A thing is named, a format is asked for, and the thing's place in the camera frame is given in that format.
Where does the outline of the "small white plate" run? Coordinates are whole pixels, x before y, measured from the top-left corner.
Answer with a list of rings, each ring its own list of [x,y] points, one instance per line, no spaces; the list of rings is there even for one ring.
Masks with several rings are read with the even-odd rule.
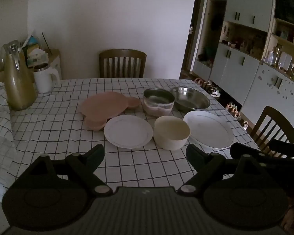
[[[138,149],[150,142],[153,137],[153,129],[142,118],[121,115],[112,118],[106,123],[104,135],[116,147]]]

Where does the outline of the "white checkered tablecloth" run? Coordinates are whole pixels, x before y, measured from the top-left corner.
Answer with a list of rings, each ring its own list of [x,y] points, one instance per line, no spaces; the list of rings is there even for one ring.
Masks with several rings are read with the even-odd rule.
[[[118,186],[172,186],[178,188],[195,174],[186,159],[186,147],[163,150],[154,140],[127,149],[134,130],[132,123],[108,122],[102,132],[90,130],[78,106],[93,94],[113,90],[142,98],[150,87],[199,87],[189,80],[170,79],[84,79],[63,80],[51,93],[39,94],[22,111],[10,110],[5,86],[0,82],[0,200],[6,190],[41,154],[52,160],[85,153],[97,144],[106,157],[96,175],[112,188]]]

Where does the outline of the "white cabinet wall unit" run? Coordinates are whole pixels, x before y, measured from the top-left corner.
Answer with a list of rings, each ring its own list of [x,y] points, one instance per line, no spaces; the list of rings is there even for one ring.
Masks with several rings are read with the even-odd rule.
[[[263,61],[276,46],[294,62],[294,0],[208,0],[192,72],[238,102],[251,123],[269,105],[294,124],[294,91],[275,87],[286,75]]]

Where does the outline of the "wooden chair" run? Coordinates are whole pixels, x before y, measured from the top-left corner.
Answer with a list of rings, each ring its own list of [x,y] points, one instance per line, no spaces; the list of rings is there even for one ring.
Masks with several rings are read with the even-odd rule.
[[[265,106],[250,136],[264,154],[294,159],[294,127],[275,108]]]
[[[100,78],[142,78],[147,54],[134,49],[109,49],[99,54]]]

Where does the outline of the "large white plate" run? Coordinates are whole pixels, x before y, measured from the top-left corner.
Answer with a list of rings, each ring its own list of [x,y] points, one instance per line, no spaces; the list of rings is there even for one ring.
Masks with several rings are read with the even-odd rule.
[[[191,136],[205,146],[223,149],[233,143],[232,129],[217,115],[201,110],[190,111],[183,121],[189,126]]]

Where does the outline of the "pink bear-shaped plate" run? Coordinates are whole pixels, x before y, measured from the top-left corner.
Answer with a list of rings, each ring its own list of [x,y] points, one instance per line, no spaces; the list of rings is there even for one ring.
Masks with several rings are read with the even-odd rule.
[[[99,131],[107,121],[120,115],[126,109],[134,109],[141,105],[135,97],[127,97],[118,92],[104,92],[88,97],[78,110],[85,116],[85,125],[94,131]]]

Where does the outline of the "gold thermos jug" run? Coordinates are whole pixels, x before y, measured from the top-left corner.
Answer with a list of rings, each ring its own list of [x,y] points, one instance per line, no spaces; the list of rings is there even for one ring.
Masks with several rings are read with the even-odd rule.
[[[18,40],[4,44],[3,49],[7,102],[13,110],[24,110],[37,98],[31,72],[26,66],[24,52]]]

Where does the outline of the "large stainless steel bowl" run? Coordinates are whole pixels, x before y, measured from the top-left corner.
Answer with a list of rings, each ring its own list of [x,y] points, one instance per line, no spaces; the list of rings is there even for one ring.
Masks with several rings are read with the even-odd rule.
[[[198,90],[187,87],[174,87],[170,89],[170,93],[175,97],[176,109],[184,113],[210,107],[210,100]]]

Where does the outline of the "cream white bowl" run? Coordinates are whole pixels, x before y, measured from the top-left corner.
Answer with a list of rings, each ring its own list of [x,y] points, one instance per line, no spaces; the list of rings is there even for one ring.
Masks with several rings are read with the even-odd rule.
[[[181,149],[191,135],[189,126],[180,118],[162,116],[155,120],[153,137],[157,147],[168,151]]]

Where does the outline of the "small wooden side cabinet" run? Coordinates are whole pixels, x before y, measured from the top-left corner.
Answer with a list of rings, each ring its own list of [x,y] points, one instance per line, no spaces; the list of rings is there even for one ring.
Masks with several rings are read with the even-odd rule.
[[[58,71],[59,79],[62,80],[61,65],[60,65],[60,59],[61,59],[60,51],[58,49],[52,49],[51,52],[52,54],[48,54],[49,65]],[[0,82],[4,82],[3,69],[0,69]]]

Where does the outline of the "tissue box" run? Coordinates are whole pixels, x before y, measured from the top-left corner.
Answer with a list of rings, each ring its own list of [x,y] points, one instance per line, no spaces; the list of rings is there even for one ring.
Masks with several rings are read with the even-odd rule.
[[[35,67],[36,65],[48,64],[49,56],[48,53],[42,49],[36,48],[32,50],[27,56],[28,68]]]

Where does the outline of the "right wooden chair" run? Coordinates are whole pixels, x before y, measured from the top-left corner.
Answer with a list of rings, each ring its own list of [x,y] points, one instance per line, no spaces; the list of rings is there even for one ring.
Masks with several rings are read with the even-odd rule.
[[[265,106],[250,136],[264,154],[294,159],[294,127],[275,108]]]

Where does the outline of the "white electric kettle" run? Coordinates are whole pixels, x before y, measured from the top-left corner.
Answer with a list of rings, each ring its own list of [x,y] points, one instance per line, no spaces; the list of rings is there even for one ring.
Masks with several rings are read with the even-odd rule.
[[[48,63],[36,65],[33,67],[33,75],[35,84],[39,93],[48,93],[52,91],[52,77],[56,77],[56,82],[60,83],[59,73],[55,68],[52,68]]]

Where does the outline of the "far wooden chair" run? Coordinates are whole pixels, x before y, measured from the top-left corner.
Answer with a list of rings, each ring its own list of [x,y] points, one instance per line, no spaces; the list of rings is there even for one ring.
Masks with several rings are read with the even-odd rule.
[[[142,78],[147,54],[134,49],[109,49],[99,54],[100,78]]]

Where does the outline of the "pink steel-lined bowl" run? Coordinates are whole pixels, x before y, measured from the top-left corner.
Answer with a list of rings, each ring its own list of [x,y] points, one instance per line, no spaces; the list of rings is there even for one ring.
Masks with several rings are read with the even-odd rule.
[[[174,103],[174,95],[167,90],[150,88],[143,92],[142,106],[150,116],[168,116],[173,109]]]

